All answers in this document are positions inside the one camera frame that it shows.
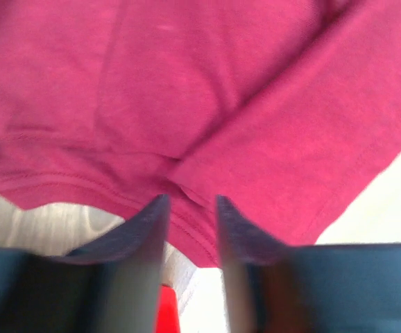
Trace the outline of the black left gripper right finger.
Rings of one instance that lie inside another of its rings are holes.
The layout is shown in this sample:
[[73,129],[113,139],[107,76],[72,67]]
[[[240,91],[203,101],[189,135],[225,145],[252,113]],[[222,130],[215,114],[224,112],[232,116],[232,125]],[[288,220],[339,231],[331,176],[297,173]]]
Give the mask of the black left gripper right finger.
[[401,332],[401,244],[288,246],[216,199],[231,332]]

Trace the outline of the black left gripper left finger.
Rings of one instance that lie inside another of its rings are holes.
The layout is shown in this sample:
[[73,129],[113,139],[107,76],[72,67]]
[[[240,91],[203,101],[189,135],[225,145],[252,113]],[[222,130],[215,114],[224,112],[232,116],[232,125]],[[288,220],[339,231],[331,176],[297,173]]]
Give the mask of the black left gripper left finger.
[[0,248],[0,332],[152,332],[169,198],[64,256]]

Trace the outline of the dark red t shirt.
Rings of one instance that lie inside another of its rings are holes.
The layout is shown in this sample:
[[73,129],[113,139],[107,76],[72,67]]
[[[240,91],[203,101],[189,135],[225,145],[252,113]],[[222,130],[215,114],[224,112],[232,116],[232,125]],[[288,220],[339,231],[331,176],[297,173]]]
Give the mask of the dark red t shirt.
[[314,243],[401,152],[401,1],[0,1],[0,195],[216,266],[214,199]]

